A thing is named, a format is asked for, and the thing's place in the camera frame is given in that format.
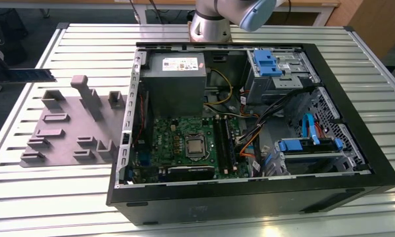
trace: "wooden desk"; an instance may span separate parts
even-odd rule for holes
[[[193,10],[195,0],[153,0],[157,9]],[[146,24],[145,11],[153,7],[149,0],[133,0],[141,23]],[[291,12],[315,12],[313,26],[324,26],[339,0],[291,0]],[[129,0],[0,0],[0,8],[60,8],[60,9],[132,9]],[[275,12],[288,12],[285,1]]]

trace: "sticker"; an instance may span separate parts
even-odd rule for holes
[[[197,58],[164,58],[162,71],[196,71]]]
[[[289,66],[287,63],[277,64],[279,69],[289,69]]]
[[[259,172],[259,170],[260,170],[260,164],[257,164],[257,162],[253,160],[252,161],[252,167],[257,170],[257,172]]]
[[[244,96],[240,96],[240,102],[243,105],[245,105],[245,97]]]

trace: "cpu socket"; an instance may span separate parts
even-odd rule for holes
[[[203,135],[187,135],[185,140],[185,157],[192,161],[197,161],[204,158],[205,155],[205,143]]]

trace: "floor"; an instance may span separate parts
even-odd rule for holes
[[[14,68],[33,68],[42,54],[53,30],[58,22],[70,23],[129,23],[134,24],[136,20],[130,10],[80,10],[80,9],[53,9],[50,18],[42,19],[37,9],[18,9],[20,18],[29,32],[22,40],[24,48],[28,52],[28,59]],[[152,11],[146,11],[148,23],[158,24]],[[187,23],[187,11],[172,10],[162,14],[164,22],[172,24]],[[395,66],[395,47],[383,59],[383,63]],[[5,84],[0,92],[0,128],[5,122],[6,116],[13,108],[18,94],[22,90],[21,84]]]

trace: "aluminum table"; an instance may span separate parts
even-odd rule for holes
[[[100,95],[126,93],[137,41],[188,41],[185,25],[70,24],[53,33],[38,68],[56,83],[26,84],[0,132],[0,236],[395,236],[395,188],[327,213],[133,226],[105,206],[109,164],[22,168],[26,140],[40,118],[41,96],[64,96],[73,75],[88,75]],[[341,27],[263,27],[240,42],[315,43],[395,169],[395,78],[353,32]]]

